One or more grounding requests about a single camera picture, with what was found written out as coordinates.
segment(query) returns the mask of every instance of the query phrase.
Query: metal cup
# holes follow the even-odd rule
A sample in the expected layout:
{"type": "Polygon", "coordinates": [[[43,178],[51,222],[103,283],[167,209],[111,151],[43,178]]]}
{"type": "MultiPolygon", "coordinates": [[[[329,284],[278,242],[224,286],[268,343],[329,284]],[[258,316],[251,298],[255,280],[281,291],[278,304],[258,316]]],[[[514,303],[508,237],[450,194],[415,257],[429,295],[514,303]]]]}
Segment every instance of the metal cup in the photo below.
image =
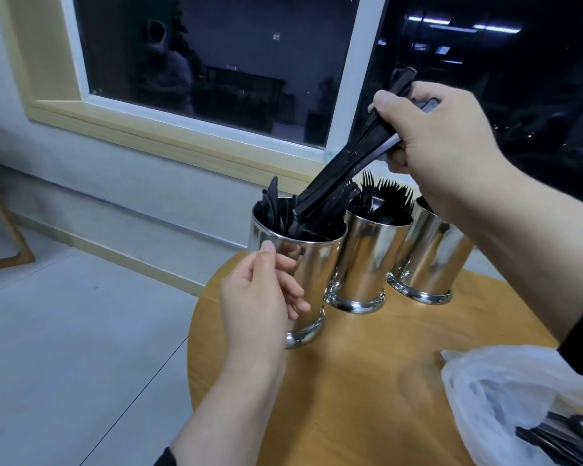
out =
{"type": "Polygon", "coordinates": [[[413,223],[387,282],[420,303],[451,301],[451,285],[458,277],[474,244],[458,229],[415,203],[413,223]]]}
{"type": "Polygon", "coordinates": [[[408,226],[387,226],[346,214],[343,241],[325,301],[354,314],[376,312],[384,305],[384,281],[408,226]]]}
{"type": "Polygon", "coordinates": [[[344,231],[342,236],[330,242],[303,242],[289,239],[264,227],[256,219],[253,207],[248,252],[259,250],[261,244],[269,240],[274,243],[277,253],[295,259],[296,267],[292,275],[304,289],[304,300],[311,305],[311,311],[300,313],[296,321],[290,321],[287,349],[301,347],[311,342],[323,327],[324,295],[345,235],[344,231]]]}

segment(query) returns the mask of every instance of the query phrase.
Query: clear plastic bag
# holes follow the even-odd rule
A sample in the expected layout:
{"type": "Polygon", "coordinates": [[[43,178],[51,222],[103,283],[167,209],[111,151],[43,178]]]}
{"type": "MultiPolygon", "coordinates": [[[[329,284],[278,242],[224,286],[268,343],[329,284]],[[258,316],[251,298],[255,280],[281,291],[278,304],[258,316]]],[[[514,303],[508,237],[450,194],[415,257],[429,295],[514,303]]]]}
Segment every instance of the clear plastic bag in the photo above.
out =
{"type": "Polygon", "coordinates": [[[539,425],[558,400],[583,414],[583,377],[556,350],[496,346],[443,358],[447,399],[477,466],[554,466],[515,428],[539,425]]]}

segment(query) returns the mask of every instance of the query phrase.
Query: round wooden table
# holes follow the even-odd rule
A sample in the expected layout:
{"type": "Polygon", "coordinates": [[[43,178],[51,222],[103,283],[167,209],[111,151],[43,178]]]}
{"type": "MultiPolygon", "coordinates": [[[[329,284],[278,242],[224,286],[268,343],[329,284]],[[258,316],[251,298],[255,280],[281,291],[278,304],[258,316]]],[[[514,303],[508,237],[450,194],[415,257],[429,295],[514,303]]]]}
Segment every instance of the round wooden table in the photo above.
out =
{"type": "MultiPolygon", "coordinates": [[[[220,282],[243,255],[216,272],[194,310],[194,409],[223,366],[220,282]]],[[[258,464],[471,466],[444,393],[441,350],[556,342],[507,283],[463,271],[453,290],[449,304],[423,305],[387,285],[384,307],[362,316],[325,306],[322,333],[287,354],[258,464]]]]}

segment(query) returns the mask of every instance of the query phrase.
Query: fluorescent light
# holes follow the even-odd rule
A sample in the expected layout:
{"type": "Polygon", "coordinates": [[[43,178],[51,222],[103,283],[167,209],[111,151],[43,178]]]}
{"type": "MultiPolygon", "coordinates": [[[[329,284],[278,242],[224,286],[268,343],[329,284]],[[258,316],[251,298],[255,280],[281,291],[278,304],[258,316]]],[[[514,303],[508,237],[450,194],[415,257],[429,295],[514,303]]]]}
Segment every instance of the fluorescent light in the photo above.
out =
{"type": "Polygon", "coordinates": [[[439,24],[432,24],[429,27],[433,29],[444,29],[446,31],[457,31],[459,33],[476,33],[476,29],[469,29],[469,28],[456,28],[455,26],[441,26],[439,24]]]}
{"type": "Polygon", "coordinates": [[[506,34],[518,34],[521,31],[520,28],[506,28],[505,26],[490,26],[486,24],[476,24],[473,27],[475,29],[484,29],[486,31],[495,31],[506,34]]]}
{"type": "Polygon", "coordinates": [[[442,25],[448,25],[449,23],[451,23],[451,21],[449,21],[448,19],[421,18],[420,16],[409,16],[408,21],[417,21],[417,22],[423,21],[424,23],[442,24],[442,25]]]}

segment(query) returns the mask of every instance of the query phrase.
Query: window pane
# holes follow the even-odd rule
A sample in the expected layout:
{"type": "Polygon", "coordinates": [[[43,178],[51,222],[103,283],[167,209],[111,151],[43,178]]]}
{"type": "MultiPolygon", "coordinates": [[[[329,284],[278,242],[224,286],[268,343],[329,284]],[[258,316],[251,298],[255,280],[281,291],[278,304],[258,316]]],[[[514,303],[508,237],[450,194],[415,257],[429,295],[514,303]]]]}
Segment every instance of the window pane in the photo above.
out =
{"type": "Polygon", "coordinates": [[[514,164],[583,199],[583,0],[390,0],[357,124],[409,65],[474,92],[514,164]]]}
{"type": "Polygon", "coordinates": [[[358,0],[74,0],[91,92],[323,146],[358,0]]]}

